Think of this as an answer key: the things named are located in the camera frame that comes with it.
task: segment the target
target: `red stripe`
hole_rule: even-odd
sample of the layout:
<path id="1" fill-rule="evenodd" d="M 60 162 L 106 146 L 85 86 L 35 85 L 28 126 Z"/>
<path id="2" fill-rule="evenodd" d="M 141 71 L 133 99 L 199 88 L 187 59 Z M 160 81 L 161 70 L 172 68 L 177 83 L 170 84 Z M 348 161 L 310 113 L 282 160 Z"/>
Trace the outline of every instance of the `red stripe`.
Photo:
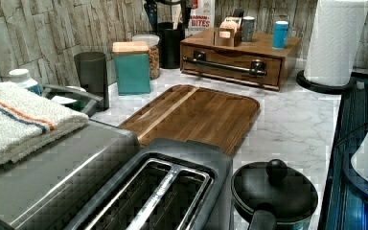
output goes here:
<path id="1" fill-rule="evenodd" d="M 53 131 L 55 129 L 55 127 L 53 126 L 53 124 L 50 123 L 50 122 L 48 122 L 48 121 L 45 121 L 45 120 L 42 120 L 42 119 L 32 118 L 32 117 L 30 117 L 30 116 L 28 116 L 28 115 L 26 115 L 26 114 L 18 111 L 17 109 L 15 109 L 15 108 L 7 105 L 7 104 L 4 104 L 4 103 L 1 103 L 0 102 L 0 105 L 2 107 L 6 108 L 7 110 L 9 110 L 10 112 L 16 114 L 17 116 L 19 116 L 19 117 L 21 117 L 21 118 L 23 118 L 25 120 L 29 120 L 29 121 L 33 121 L 33 122 L 40 122 L 42 124 L 45 124 L 45 125 L 47 125 L 50 128 L 51 131 Z"/>

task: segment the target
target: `wooden cutting board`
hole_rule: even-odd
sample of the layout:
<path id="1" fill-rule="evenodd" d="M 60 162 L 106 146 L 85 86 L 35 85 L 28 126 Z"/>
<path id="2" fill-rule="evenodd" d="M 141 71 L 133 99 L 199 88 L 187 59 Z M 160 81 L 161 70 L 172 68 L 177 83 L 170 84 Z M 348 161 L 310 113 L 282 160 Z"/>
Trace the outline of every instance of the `wooden cutting board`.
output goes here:
<path id="1" fill-rule="evenodd" d="M 252 98 L 177 85 L 133 114 L 120 128 L 136 133 L 142 147 L 154 138 L 194 140 L 219 146 L 233 155 L 259 108 Z"/>

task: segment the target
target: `kettle lid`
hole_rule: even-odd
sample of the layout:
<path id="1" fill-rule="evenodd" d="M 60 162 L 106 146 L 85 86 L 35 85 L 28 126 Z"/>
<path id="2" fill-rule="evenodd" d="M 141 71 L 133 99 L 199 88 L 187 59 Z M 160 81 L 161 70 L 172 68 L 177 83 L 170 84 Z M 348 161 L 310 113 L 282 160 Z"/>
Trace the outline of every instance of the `kettle lid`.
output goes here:
<path id="1" fill-rule="evenodd" d="M 242 166 L 232 176 L 231 189 L 243 210 L 268 209 L 279 222 L 308 218 L 318 204 L 312 183 L 281 160 Z"/>

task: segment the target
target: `paper towel holder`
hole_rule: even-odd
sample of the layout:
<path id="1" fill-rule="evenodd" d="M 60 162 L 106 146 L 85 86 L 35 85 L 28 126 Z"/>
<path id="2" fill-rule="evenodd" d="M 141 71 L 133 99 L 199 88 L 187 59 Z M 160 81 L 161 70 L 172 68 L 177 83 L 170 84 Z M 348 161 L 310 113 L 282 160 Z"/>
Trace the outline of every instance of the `paper towel holder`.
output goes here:
<path id="1" fill-rule="evenodd" d="M 342 86 L 329 86 L 329 85 L 323 85 L 323 84 L 319 84 L 315 82 L 310 82 L 304 76 L 304 70 L 298 72 L 296 81 L 300 86 L 306 89 L 309 89 L 311 91 L 314 91 L 317 93 L 323 93 L 323 94 L 332 94 L 332 95 L 340 95 L 345 92 L 348 92 L 354 87 L 356 83 L 355 78 L 350 78 L 349 82 Z"/>

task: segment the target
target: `drawer handle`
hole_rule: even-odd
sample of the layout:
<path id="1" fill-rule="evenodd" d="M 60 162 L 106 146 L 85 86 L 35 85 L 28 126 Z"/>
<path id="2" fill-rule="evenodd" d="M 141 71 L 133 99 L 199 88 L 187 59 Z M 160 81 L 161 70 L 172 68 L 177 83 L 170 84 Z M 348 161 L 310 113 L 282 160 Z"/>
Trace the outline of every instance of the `drawer handle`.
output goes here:
<path id="1" fill-rule="evenodd" d="M 183 62 L 191 63 L 194 65 L 210 66 L 219 69 L 231 70 L 236 72 L 241 72 L 250 75 L 254 78 L 264 78 L 267 75 L 265 70 L 265 63 L 261 60 L 252 60 L 250 69 L 215 63 L 206 60 L 205 52 L 195 51 L 194 57 L 183 57 Z"/>

